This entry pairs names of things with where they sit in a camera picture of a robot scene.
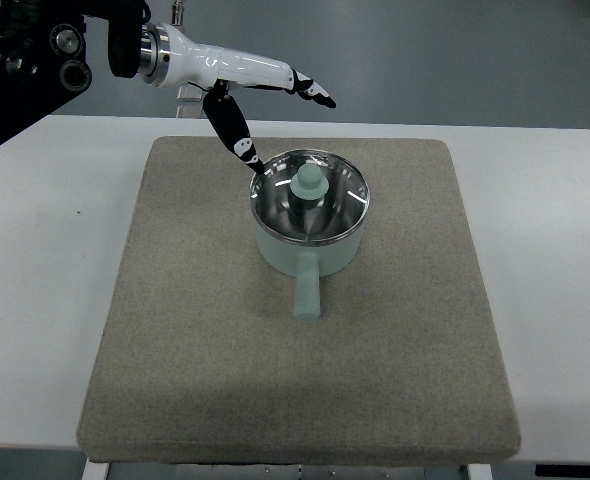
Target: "gray felt pad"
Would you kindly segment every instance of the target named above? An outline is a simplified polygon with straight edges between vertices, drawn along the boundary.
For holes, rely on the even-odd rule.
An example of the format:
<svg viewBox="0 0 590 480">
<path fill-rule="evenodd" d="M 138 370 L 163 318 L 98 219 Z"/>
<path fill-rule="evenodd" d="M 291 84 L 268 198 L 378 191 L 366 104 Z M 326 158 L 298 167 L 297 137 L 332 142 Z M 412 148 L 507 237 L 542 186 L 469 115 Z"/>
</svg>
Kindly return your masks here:
<svg viewBox="0 0 590 480">
<path fill-rule="evenodd" d="M 319 148 L 372 195 L 322 318 L 255 246 L 250 169 L 216 138 L 153 145 L 78 429 L 93 461 L 488 463 L 519 430 L 445 144 L 256 139 Z"/>
</svg>

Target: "saucepan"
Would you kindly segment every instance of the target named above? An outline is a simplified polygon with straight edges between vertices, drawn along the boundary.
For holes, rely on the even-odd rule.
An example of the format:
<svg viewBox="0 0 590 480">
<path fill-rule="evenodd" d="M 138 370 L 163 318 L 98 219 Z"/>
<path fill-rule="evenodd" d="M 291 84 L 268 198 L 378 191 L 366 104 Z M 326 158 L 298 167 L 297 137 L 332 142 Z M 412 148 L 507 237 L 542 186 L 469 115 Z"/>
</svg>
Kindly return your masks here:
<svg viewBox="0 0 590 480">
<path fill-rule="evenodd" d="M 257 246 L 266 261 L 295 277 L 294 314 L 321 314 L 319 279 L 346 267 L 364 233 L 370 191 L 348 160 L 321 150 L 271 158 L 250 186 Z"/>
</svg>

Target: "pot lid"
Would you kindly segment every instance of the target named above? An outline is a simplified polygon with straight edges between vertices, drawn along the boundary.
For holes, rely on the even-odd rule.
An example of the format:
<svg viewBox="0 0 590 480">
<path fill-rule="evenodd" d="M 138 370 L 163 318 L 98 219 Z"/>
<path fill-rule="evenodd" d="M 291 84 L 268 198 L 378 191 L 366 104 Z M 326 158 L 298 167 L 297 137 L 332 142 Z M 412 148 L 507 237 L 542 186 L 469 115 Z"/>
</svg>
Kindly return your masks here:
<svg viewBox="0 0 590 480">
<path fill-rule="evenodd" d="M 359 170 L 320 150 L 293 150 L 273 157 L 250 188 L 251 211 L 260 226 L 288 243 L 338 242 L 364 221 L 370 192 Z"/>
</svg>

